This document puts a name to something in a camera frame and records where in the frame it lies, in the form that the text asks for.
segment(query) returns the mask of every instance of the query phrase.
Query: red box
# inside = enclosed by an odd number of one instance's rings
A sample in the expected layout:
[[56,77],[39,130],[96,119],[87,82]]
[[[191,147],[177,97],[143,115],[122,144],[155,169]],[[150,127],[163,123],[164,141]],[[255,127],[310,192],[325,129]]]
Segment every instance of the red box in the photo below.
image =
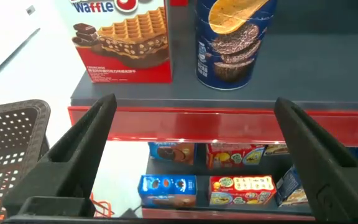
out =
[[272,176],[212,176],[210,205],[262,205],[277,192]]
[[172,82],[164,0],[62,0],[57,7],[92,82]]
[[256,144],[207,144],[206,160],[209,169],[257,165],[263,156],[265,145]]

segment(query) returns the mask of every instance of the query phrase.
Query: red shelf edge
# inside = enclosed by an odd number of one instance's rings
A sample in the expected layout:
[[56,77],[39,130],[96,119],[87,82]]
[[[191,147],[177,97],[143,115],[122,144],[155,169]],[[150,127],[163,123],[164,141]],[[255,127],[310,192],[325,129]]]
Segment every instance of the red shelf edge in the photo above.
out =
[[[69,106],[75,124],[89,106]],[[308,110],[347,146],[358,146],[358,111]],[[118,107],[109,140],[281,143],[273,110]]]

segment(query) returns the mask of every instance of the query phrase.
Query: cracker box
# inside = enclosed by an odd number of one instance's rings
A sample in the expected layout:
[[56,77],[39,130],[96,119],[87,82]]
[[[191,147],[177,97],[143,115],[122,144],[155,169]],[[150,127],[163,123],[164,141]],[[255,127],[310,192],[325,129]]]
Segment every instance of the cracker box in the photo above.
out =
[[192,207],[196,205],[196,176],[142,175],[138,191],[145,206]]
[[210,143],[207,144],[207,166],[214,169],[257,165],[264,149],[265,145]]
[[266,146],[264,156],[289,154],[286,144],[270,144]]
[[210,205],[261,205],[276,193],[272,176],[212,176],[209,178]]
[[171,82],[164,0],[56,4],[92,82]]
[[195,143],[149,142],[150,157],[193,165],[196,151]]
[[308,203],[295,167],[291,167],[277,182],[277,203],[280,207]]

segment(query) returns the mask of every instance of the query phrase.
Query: gray shelf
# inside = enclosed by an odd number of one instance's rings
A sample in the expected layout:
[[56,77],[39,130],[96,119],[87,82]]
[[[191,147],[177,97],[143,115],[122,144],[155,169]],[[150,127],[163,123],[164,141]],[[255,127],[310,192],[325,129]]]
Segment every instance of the gray shelf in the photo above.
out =
[[169,9],[172,84],[92,84],[85,73],[71,104],[115,93],[119,106],[272,108],[282,96],[306,109],[358,110],[358,1],[279,1],[253,78],[234,91],[197,80],[193,10]]

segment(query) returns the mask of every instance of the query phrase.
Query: chocolate waffle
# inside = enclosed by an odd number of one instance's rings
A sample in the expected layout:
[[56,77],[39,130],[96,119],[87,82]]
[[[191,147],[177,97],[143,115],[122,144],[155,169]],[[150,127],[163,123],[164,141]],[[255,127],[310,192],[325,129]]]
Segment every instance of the chocolate waffle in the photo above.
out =
[[132,59],[145,58],[168,48],[165,9],[159,7],[109,27],[101,27],[98,34],[104,50]]

